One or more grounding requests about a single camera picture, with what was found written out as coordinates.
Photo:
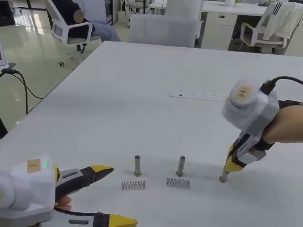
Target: person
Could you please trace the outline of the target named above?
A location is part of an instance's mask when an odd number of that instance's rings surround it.
[[[55,205],[56,208],[60,208],[63,210],[70,211],[71,210],[71,198],[68,196],[64,196],[62,199],[58,201],[58,203]]]
[[[272,123],[264,130],[262,139],[268,143],[303,142],[303,103],[296,101],[279,101],[280,110]],[[63,197],[56,207],[71,210],[71,198]]]
[[[79,5],[72,2],[72,0],[52,0],[52,2],[57,7],[67,25],[90,22],[93,25],[92,35],[99,36],[101,41],[121,41],[115,28],[107,25],[107,23],[103,21],[88,21],[84,18],[84,13],[81,11]],[[68,36],[71,38],[87,39],[88,31],[88,26],[75,27],[69,30]]]

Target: metal rod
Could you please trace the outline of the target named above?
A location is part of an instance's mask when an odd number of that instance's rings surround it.
[[[141,176],[141,170],[140,170],[140,156],[136,155],[134,157],[134,175],[135,176]]]
[[[185,163],[185,157],[181,156],[179,160],[178,170],[176,171],[176,175],[178,177],[183,176],[184,163]]]
[[[223,171],[222,175],[219,177],[220,182],[225,183],[227,181],[227,176],[229,172]]]

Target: white office chair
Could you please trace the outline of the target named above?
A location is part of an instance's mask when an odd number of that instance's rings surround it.
[[[9,0],[9,6],[10,6],[10,10],[13,14],[15,14],[16,10],[18,10],[20,13],[22,13],[22,9],[14,6],[14,3],[12,2],[12,0]]]
[[[165,15],[196,20],[196,39],[199,39],[203,4],[204,0],[167,0]]]
[[[77,54],[72,57],[76,57],[79,61],[79,63],[82,63],[82,54],[85,50],[85,47],[89,41],[98,40],[99,36],[92,36],[92,28],[93,25],[89,22],[75,24],[75,25],[67,25],[63,17],[61,16],[60,12],[58,11],[57,7],[54,5],[52,0],[42,0],[44,3],[47,11],[52,17],[53,21],[53,28],[52,33],[55,38],[57,38],[59,41],[61,41],[63,44],[67,46],[77,46]],[[71,38],[68,37],[69,30],[74,27],[80,27],[80,26],[88,26],[89,32],[86,39],[82,38]],[[59,62],[60,66],[64,66],[64,62]]]
[[[163,15],[131,17],[130,43],[194,47],[196,20]]]
[[[143,1],[144,0],[124,0],[125,2],[125,11],[129,14],[129,18],[132,14],[140,14],[143,10]],[[152,4],[155,0],[145,0],[145,13],[150,12],[150,4]]]
[[[241,35],[240,40],[242,44],[239,49],[242,48],[244,44],[250,47],[262,47],[262,49],[270,49],[274,50],[274,48],[285,48],[287,45],[287,39],[281,38],[276,35],[272,35],[269,40],[263,40],[263,34],[266,31],[268,20],[270,15],[275,8],[275,4],[270,4],[266,11],[264,12],[263,16],[261,17],[260,21],[258,22],[256,27],[253,27],[247,23],[242,23],[241,25]],[[252,33],[246,34],[246,28],[250,29]]]

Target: tiled floor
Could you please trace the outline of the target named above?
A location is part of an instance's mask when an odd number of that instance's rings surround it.
[[[67,55],[75,48],[67,47],[52,37],[45,11],[16,12],[15,21],[16,26],[0,27],[0,42],[6,59],[17,64],[15,69],[24,75],[27,86],[35,95],[45,97],[77,67],[77,60],[69,59]],[[122,41],[127,41],[126,25],[116,23],[114,26]],[[100,44],[100,41],[90,42],[87,50],[92,52]],[[60,61],[65,62],[65,67],[59,66]],[[31,95],[28,101],[29,109],[39,103],[39,99]],[[0,78],[0,105],[0,118],[10,131],[25,117],[24,88],[11,75]]]

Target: coil spring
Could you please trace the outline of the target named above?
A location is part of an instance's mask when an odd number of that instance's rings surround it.
[[[145,189],[145,181],[123,181],[122,190]]]
[[[190,187],[189,180],[177,179],[177,178],[167,178],[166,185],[169,187],[176,187],[176,188],[186,188]]]

